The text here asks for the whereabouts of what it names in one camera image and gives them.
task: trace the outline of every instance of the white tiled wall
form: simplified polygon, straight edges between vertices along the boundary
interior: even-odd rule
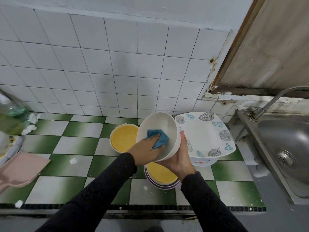
[[[0,6],[0,89],[37,112],[144,119],[212,110],[224,118],[232,103],[199,99],[227,35]]]

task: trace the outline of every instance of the pink dustpan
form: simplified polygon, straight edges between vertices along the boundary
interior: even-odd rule
[[[24,187],[31,183],[49,163],[34,154],[18,152],[0,167],[0,193],[7,187]]]

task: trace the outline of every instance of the person's right hand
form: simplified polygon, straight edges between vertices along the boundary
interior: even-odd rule
[[[191,164],[188,150],[187,150],[187,139],[184,135],[184,131],[180,133],[181,143],[180,148],[171,158],[163,161],[156,162],[164,167],[168,168],[171,172],[176,174],[179,180],[182,180],[189,174],[195,174],[196,170]]]

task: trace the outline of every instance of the black sleeve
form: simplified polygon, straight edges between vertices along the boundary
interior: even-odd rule
[[[187,175],[182,181],[181,191],[203,231],[247,231],[207,185],[200,172]]]
[[[133,156],[122,153],[37,231],[95,231],[119,189],[136,171]]]

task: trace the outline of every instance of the hand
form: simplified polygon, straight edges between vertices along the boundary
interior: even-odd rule
[[[195,174],[196,170],[191,164],[188,150],[187,150],[187,139],[184,135],[184,131],[180,132],[180,148],[171,158],[157,162],[164,167],[168,168],[171,172],[175,173],[179,180],[182,180],[189,174]]]
[[[134,144],[129,150],[135,161],[135,165],[145,165],[154,161],[158,155],[165,149],[165,145],[152,150],[153,146],[159,140],[160,134],[156,137],[144,138],[140,142]]]

